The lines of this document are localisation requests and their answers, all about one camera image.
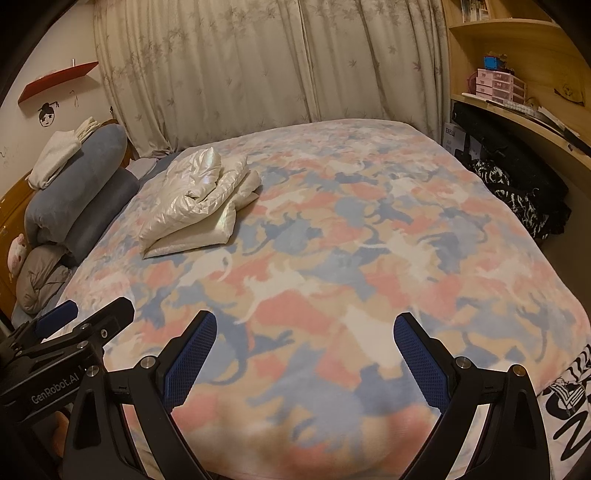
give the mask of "curtain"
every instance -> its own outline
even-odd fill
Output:
[[[95,43],[141,156],[337,118],[439,141],[449,115],[441,0],[98,0]]]

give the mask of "pink stuffed toy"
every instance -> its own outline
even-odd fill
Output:
[[[21,233],[12,241],[8,250],[8,271],[12,280],[18,277],[26,257],[27,243],[25,236]]]

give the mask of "cat-patterned bed sheet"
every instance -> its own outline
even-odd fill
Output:
[[[76,301],[79,320],[119,296],[133,302],[133,324],[106,348],[109,370],[157,355],[199,310],[215,314],[218,339],[173,411],[208,470],[235,480],[398,478],[439,413],[393,341],[401,312],[479,367],[525,365],[537,393],[589,343],[580,303],[518,219],[412,127],[331,121],[213,146],[247,155],[263,182],[230,242],[143,260],[138,234],[160,175],[62,297]]]

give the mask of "metal bolt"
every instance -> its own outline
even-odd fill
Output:
[[[89,377],[94,377],[99,372],[99,370],[100,368],[97,365],[93,365],[92,367],[88,367],[88,370],[86,370],[86,375]]]
[[[155,363],[156,359],[153,356],[145,356],[139,362],[142,368],[152,368]]]
[[[456,358],[456,365],[460,368],[470,368],[472,366],[472,362],[470,362],[470,359],[466,358],[465,356],[459,356]]]
[[[524,377],[527,374],[527,370],[522,365],[514,365],[513,373],[518,377]]]

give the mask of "wooden bed frame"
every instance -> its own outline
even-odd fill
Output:
[[[108,120],[101,126],[116,123],[118,123],[117,120]],[[127,150],[123,162],[121,162],[123,168],[129,165],[130,160],[133,160],[133,152],[134,147],[128,139]],[[17,280],[12,278],[8,272],[8,250],[16,237],[21,233],[25,234],[25,210],[35,195],[35,191],[29,187],[26,180],[29,173],[16,182],[0,199],[0,310],[8,319],[12,318],[12,311],[17,302]]]

